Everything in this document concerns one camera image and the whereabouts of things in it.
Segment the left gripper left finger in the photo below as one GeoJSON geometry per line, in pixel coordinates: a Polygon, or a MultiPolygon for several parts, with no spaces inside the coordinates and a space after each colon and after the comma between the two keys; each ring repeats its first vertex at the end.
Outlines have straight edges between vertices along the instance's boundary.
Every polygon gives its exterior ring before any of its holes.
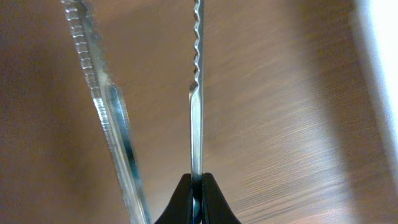
{"type": "Polygon", "coordinates": [[[191,224],[193,210],[192,178],[182,175],[168,205],[155,224],[191,224]]]}

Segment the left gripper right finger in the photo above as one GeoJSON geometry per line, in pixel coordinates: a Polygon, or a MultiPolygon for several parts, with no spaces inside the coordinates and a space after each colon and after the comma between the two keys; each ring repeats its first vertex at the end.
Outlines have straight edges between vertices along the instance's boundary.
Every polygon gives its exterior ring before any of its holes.
{"type": "Polygon", "coordinates": [[[201,190],[202,223],[241,224],[229,207],[221,189],[211,173],[203,174],[201,190]]]}

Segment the metal tongs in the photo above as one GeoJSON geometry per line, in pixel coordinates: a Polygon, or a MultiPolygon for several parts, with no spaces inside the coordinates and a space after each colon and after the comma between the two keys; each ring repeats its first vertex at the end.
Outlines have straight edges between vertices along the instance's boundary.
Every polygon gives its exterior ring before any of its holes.
{"type": "MultiPolygon", "coordinates": [[[[184,223],[203,223],[203,24],[204,2],[195,0],[193,27],[195,41],[194,77],[189,87],[190,104],[190,160],[188,195],[178,196],[182,209],[170,207],[171,216],[184,223]]],[[[122,190],[122,196],[131,223],[149,223],[150,216],[142,180],[135,158],[130,124],[123,94],[111,80],[105,59],[101,54],[100,35],[97,33],[87,1],[62,2],[81,68],[98,112],[122,190]]]]}

